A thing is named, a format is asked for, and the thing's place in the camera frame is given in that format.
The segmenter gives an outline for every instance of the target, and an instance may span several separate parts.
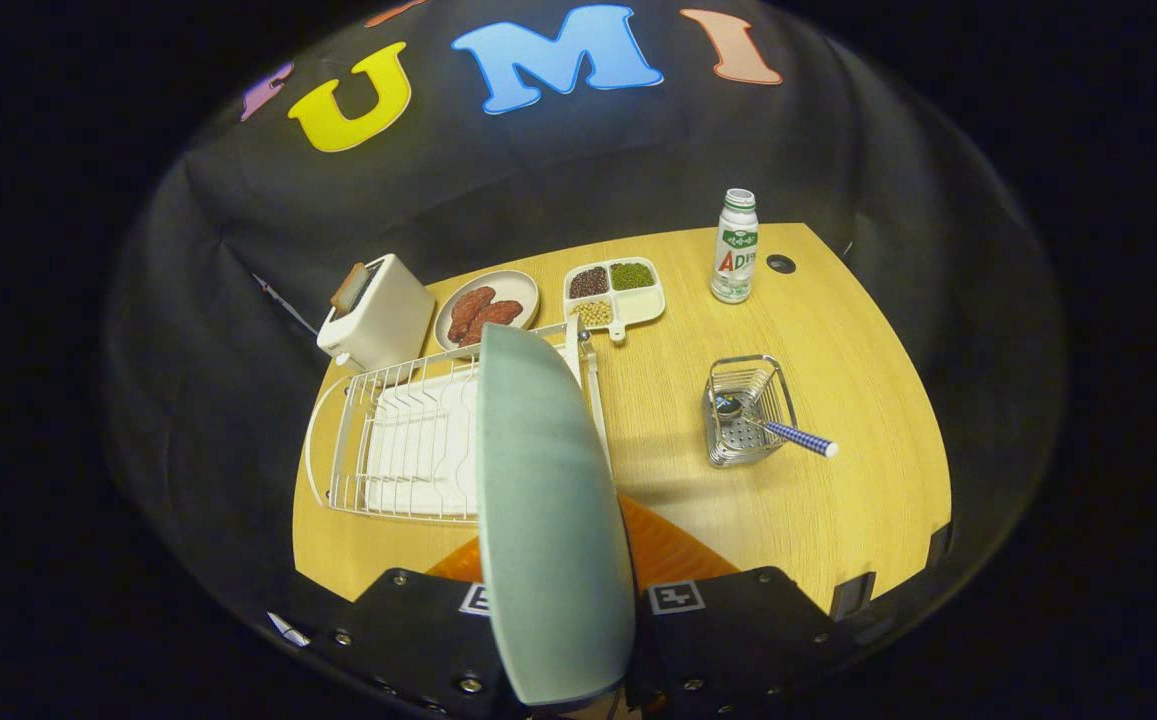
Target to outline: beans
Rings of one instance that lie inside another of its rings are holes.
[[[574,275],[569,282],[569,297],[587,297],[609,291],[609,275],[605,269],[590,269]]]
[[[654,273],[641,263],[618,263],[611,266],[610,272],[614,275],[614,291],[629,291],[654,284]]]
[[[583,324],[588,328],[596,328],[614,322],[614,309],[604,300],[575,304],[569,315],[578,315]]]

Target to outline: white dish rack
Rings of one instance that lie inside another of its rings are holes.
[[[590,332],[577,316],[531,332],[550,338],[578,387],[587,390],[607,461]],[[477,344],[419,357],[330,387],[316,401],[303,442],[307,479],[317,502],[358,515],[474,523],[478,351]],[[312,471],[312,428],[325,399],[344,384],[334,460],[323,487]]]

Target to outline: bottle cap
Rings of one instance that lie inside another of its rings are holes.
[[[725,205],[734,210],[756,210],[756,193],[742,188],[729,188],[725,191]]]

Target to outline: white toaster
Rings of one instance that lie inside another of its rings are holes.
[[[436,309],[436,297],[393,254],[358,264],[331,302],[316,345],[362,373],[417,359]]]

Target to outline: spoon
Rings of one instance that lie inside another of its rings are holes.
[[[826,438],[818,438],[815,434],[806,433],[804,429],[794,428],[782,423],[766,423],[765,420],[747,416],[746,409],[742,406],[742,401],[738,401],[732,395],[716,396],[716,416],[721,420],[732,420],[742,416],[744,420],[756,425],[756,427],[768,429],[775,436],[794,442],[797,446],[806,448],[806,450],[817,451],[817,454],[824,457],[835,457],[835,454],[840,451],[840,446]]]

